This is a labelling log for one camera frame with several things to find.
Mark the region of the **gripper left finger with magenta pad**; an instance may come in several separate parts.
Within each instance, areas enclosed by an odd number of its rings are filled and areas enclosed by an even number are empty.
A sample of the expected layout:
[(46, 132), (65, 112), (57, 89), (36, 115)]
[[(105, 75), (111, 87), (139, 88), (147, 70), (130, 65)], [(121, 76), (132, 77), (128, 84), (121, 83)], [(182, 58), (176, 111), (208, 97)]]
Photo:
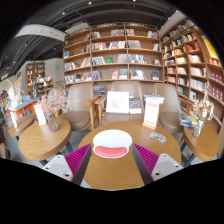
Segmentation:
[(48, 162), (43, 170), (80, 185), (91, 156), (91, 145), (87, 144), (67, 156), (57, 155)]

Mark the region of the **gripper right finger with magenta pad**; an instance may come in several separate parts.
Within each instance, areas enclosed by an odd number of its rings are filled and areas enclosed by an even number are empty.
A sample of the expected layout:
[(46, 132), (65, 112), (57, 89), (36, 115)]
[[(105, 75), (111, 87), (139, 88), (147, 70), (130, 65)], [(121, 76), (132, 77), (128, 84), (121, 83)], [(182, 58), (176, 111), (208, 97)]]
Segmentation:
[(132, 146), (132, 154), (145, 185), (182, 169), (168, 154), (156, 154), (140, 145)]

